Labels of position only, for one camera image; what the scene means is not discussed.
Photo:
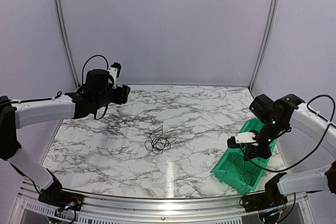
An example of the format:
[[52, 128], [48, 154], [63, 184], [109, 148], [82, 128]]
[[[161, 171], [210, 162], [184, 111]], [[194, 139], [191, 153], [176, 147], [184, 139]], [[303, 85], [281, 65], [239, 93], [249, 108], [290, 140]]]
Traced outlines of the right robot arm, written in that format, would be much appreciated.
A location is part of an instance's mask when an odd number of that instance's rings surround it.
[[[309, 102], [304, 102], [294, 94], [288, 94], [276, 101], [261, 94], [254, 98], [249, 109], [263, 123], [263, 127], [242, 149], [245, 161], [252, 162], [257, 157], [269, 158], [269, 145], [292, 128], [315, 140], [317, 145], [306, 156], [290, 165], [290, 169], [307, 160], [320, 146], [335, 156], [333, 119], [327, 120], [321, 116], [311, 108]], [[275, 176], [265, 184], [265, 192], [260, 195], [260, 203], [265, 207], [271, 207], [281, 197], [294, 193], [335, 193], [335, 163], [299, 173], [287, 173], [286, 168], [274, 170], [273, 173]]]

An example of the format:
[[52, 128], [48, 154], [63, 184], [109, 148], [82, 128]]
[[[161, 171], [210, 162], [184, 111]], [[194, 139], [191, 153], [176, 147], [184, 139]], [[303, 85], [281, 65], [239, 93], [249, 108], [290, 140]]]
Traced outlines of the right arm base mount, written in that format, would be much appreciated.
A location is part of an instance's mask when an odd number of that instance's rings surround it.
[[273, 207], [285, 205], [288, 202], [286, 196], [282, 195], [277, 183], [286, 173], [279, 173], [265, 183], [265, 191], [262, 193], [246, 195], [241, 198], [239, 204], [246, 212], [260, 211]]

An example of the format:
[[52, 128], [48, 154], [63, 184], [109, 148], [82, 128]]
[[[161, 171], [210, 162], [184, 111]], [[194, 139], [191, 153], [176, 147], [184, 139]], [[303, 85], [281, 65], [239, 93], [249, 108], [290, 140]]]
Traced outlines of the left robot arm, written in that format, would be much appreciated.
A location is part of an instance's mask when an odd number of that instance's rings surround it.
[[111, 103], [127, 103], [130, 87], [117, 84], [121, 68], [115, 62], [107, 65], [106, 69], [83, 72], [82, 79], [85, 82], [77, 91], [58, 92], [55, 97], [30, 100], [1, 97], [1, 159], [39, 187], [40, 201], [61, 206], [79, 197], [63, 191], [56, 176], [39, 164], [19, 143], [17, 130], [53, 120], [82, 119], [91, 114], [97, 120], [99, 109], [107, 109]]

